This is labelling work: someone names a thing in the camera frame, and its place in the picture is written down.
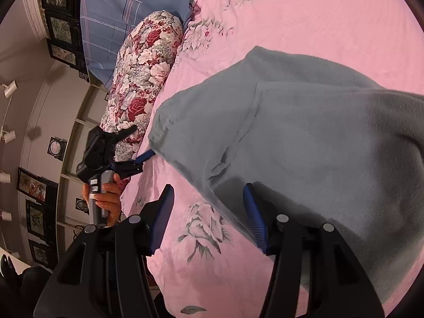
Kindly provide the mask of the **left hand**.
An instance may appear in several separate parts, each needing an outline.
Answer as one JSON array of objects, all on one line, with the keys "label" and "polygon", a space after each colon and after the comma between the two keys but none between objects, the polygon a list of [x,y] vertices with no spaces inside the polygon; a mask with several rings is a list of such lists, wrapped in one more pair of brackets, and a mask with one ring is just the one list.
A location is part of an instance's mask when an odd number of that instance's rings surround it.
[{"label": "left hand", "polygon": [[121,215],[121,190],[118,187],[121,178],[118,174],[113,175],[112,182],[102,184],[102,190],[99,193],[91,193],[90,186],[86,183],[82,186],[82,196],[89,206],[90,222],[94,222],[96,217],[96,208],[105,210],[107,216],[107,226],[111,227],[116,224]]}]

